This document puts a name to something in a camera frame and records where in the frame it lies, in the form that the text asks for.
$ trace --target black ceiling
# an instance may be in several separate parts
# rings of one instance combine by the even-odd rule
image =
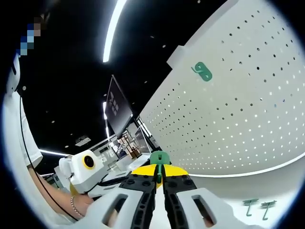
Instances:
[[[203,2],[128,0],[108,63],[102,62],[103,47],[116,2],[65,0],[54,6],[34,50],[20,58],[20,88],[26,86],[20,91],[38,147],[76,154],[105,139],[102,103],[111,74],[138,115],[170,72],[166,61],[175,48],[224,1],[208,7]],[[91,141],[75,146],[83,135]]]

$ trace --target desk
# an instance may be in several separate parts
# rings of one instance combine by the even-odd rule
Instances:
[[[127,170],[133,171],[138,167],[141,167],[149,160],[150,157],[151,157],[150,155],[142,154],[127,166]]]

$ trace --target monitor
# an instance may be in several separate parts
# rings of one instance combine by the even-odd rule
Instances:
[[[132,110],[113,75],[107,94],[105,114],[115,135],[121,138],[122,132],[132,118]]]

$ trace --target green peg hook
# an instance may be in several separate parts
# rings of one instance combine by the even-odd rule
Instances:
[[[256,201],[258,201],[258,199],[248,199],[248,200],[243,201],[245,206],[249,206],[246,216],[252,216],[252,214],[249,213],[250,212],[250,207],[251,207],[252,203],[254,203]]]
[[[264,214],[264,216],[263,216],[263,220],[267,220],[267,219],[268,219],[268,218],[266,217],[267,211],[268,211],[268,209],[269,209],[270,207],[273,207],[273,206],[275,205],[275,203],[276,203],[276,200],[271,201],[271,202],[262,203],[261,207],[262,207],[262,208],[266,208],[265,214]]]
[[[191,67],[191,69],[199,74],[201,76],[201,78],[208,82],[212,79],[212,73],[211,71],[205,66],[204,63],[202,62],[198,62],[196,65],[195,65],[195,69],[193,67]]]
[[[151,165],[157,164],[158,174],[157,174],[157,183],[160,184],[162,181],[162,165],[170,164],[170,156],[164,151],[155,151],[151,154],[150,157]]]

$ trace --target ceiling light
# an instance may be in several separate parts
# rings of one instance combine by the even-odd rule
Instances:
[[[45,153],[45,154],[52,154],[52,155],[58,155],[58,156],[71,156],[71,154],[63,154],[63,153],[56,153],[44,149],[39,149],[40,152]]]
[[[106,102],[103,102],[103,110],[105,112],[105,109],[106,109]]]
[[[109,139],[109,128],[108,128],[108,127],[106,127],[106,128],[105,128],[105,130],[106,130],[106,135],[107,135],[107,138]]]
[[[103,54],[103,62],[109,61],[110,50],[111,50],[111,45],[112,45],[115,28],[119,21],[119,17],[121,15],[121,12],[123,10],[123,7],[124,7],[126,1],[127,0],[118,0],[116,2],[116,5],[115,5],[115,8],[112,13],[111,20],[110,20],[110,24],[108,27],[108,31],[107,31],[106,42],[105,42],[105,47],[104,47],[104,54]]]
[[[40,175],[41,177],[47,177],[47,176],[50,176],[50,175],[53,175],[54,173],[47,173],[47,174],[42,174]]]

